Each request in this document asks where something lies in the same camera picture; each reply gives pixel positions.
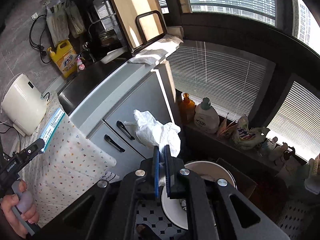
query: white detergent bottle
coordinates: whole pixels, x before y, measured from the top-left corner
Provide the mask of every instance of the white detergent bottle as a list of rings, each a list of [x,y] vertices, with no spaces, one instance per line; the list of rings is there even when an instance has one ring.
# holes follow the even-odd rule
[[[209,98],[204,98],[202,103],[196,106],[194,121],[197,127],[207,133],[215,133],[218,130],[220,119]]]

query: gray tile wall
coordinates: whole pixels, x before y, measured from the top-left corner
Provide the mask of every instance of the gray tile wall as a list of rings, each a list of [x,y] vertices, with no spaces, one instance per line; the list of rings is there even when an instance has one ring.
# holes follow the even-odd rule
[[[39,51],[33,49],[29,43],[29,31],[33,23],[31,16],[45,14],[43,0],[17,0],[9,15],[6,16],[4,31],[0,34],[0,97],[2,99],[8,82],[19,73],[25,73],[31,82],[43,93],[50,84],[60,76],[60,71],[51,62],[42,63]],[[39,38],[45,26],[45,17],[39,19],[32,32],[32,39],[39,43]],[[44,32],[41,44],[47,49],[53,47],[50,32]],[[8,118],[5,113],[0,115],[0,122]],[[6,126],[0,125],[0,131],[5,131]],[[1,134],[4,152],[9,153],[17,136],[15,129]]]

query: cutting board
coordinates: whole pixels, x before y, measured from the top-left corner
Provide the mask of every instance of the cutting board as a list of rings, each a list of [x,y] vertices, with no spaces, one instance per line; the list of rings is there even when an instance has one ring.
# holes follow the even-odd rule
[[[158,0],[111,0],[118,20],[131,48],[142,45],[135,19],[138,15],[153,10],[161,13]],[[140,19],[147,41],[163,33],[158,15],[152,14]]]

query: amber glass bottle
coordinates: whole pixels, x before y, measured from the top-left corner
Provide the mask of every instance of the amber glass bottle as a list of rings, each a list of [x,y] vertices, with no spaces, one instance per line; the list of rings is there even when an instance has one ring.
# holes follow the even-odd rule
[[[179,104],[180,117],[183,123],[189,123],[195,116],[195,103],[189,98],[188,93],[183,94],[183,101]]]

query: white appliance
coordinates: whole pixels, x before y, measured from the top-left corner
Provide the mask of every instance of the white appliance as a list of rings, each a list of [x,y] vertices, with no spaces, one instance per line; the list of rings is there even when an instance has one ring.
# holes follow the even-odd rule
[[[1,107],[22,136],[32,135],[47,111],[47,102],[27,75],[13,82],[1,102]]]

